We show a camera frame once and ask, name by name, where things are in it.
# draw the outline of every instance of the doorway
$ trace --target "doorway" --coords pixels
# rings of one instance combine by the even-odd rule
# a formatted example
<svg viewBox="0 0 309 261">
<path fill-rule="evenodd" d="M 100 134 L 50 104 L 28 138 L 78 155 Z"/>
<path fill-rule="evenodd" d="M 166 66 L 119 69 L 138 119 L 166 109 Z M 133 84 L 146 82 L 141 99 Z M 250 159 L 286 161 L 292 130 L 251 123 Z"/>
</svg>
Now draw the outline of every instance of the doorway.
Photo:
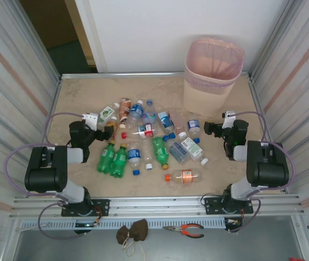
<svg viewBox="0 0 309 261">
<path fill-rule="evenodd" d="M 74 0 L 20 0 L 59 74 L 96 73 Z"/>
</svg>

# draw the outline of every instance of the brown cloth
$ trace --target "brown cloth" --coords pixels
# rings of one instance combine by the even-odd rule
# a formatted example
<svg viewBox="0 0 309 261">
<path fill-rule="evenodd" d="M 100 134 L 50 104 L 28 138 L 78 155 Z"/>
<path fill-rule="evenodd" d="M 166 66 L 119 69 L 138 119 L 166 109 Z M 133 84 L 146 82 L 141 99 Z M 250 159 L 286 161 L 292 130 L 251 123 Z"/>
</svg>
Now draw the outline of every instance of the brown cloth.
<svg viewBox="0 0 309 261">
<path fill-rule="evenodd" d="M 127 227 L 122 226 L 116 235 L 117 241 L 119 244 L 123 245 L 124 241 L 128 237 L 133 238 L 134 241 L 144 241 L 148 234 L 148 224 L 146 219 L 138 220 L 133 223 L 130 230 Z"/>
</svg>

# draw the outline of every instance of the corrugated metal wall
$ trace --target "corrugated metal wall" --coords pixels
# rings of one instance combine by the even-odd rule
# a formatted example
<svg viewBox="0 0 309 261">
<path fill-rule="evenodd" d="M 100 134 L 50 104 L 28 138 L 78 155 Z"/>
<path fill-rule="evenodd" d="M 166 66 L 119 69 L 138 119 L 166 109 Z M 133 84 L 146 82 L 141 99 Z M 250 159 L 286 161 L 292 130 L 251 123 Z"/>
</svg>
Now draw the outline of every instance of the corrugated metal wall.
<svg viewBox="0 0 309 261">
<path fill-rule="evenodd" d="M 0 247 L 15 196 L 3 160 L 14 148 L 42 141 L 59 82 L 18 8 L 0 0 Z M 9 163 L 10 175 L 21 186 L 29 156 L 30 150 L 23 150 Z"/>
<path fill-rule="evenodd" d="M 271 136 L 297 166 L 290 192 L 300 195 L 309 225 L 309 1 L 298 3 L 254 80 Z"/>
</svg>

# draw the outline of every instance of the green soda bottle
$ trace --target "green soda bottle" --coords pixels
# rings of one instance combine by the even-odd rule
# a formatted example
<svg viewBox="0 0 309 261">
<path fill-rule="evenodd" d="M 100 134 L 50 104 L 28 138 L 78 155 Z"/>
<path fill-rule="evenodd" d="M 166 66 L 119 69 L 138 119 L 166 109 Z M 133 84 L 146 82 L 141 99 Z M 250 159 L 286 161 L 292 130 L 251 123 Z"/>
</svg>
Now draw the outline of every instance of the green soda bottle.
<svg viewBox="0 0 309 261">
<path fill-rule="evenodd" d="M 154 154 L 156 156 L 156 160 L 161 164 L 163 170 L 167 170 L 169 165 L 167 164 L 167 160 L 169 159 L 169 153 L 165 148 L 165 143 L 161 137 L 155 137 L 152 140 Z"/>
<path fill-rule="evenodd" d="M 100 161 L 97 166 L 98 172 L 105 173 L 105 174 L 109 173 L 111 164 L 113 161 L 113 156 L 116 152 L 114 146 L 115 146 L 115 141 L 110 140 L 109 144 L 102 151 L 102 154 L 100 156 Z"/>
<path fill-rule="evenodd" d="M 113 158 L 110 175 L 115 178 L 122 178 L 124 176 L 124 168 L 127 163 L 127 159 L 127 145 L 121 144 L 119 151 L 117 151 Z"/>
</svg>

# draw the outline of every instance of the pliers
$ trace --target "pliers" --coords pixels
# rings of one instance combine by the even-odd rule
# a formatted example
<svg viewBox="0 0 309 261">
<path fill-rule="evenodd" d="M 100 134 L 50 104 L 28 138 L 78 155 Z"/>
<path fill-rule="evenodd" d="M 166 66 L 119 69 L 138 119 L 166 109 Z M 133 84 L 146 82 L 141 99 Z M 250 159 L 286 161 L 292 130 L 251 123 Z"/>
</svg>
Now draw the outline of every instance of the pliers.
<svg viewBox="0 0 309 261">
<path fill-rule="evenodd" d="M 195 223 L 182 225 L 180 227 L 168 226 L 168 227 L 163 227 L 163 228 L 167 229 L 167 230 L 170 230 L 170 231 L 181 232 L 182 235 L 186 235 L 187 237 L 190 237 L 190 238 L 203 238 L 204 237 L 203 234 L 196 235 L 196 234 L 191 234 L 191 233 L 185 231 L 185 229 L 189 228 L 189 227 L 198 227 L 198 228 L 204 229 L 204 227 L 202 225 L 195 224 Z"/>
</svg>

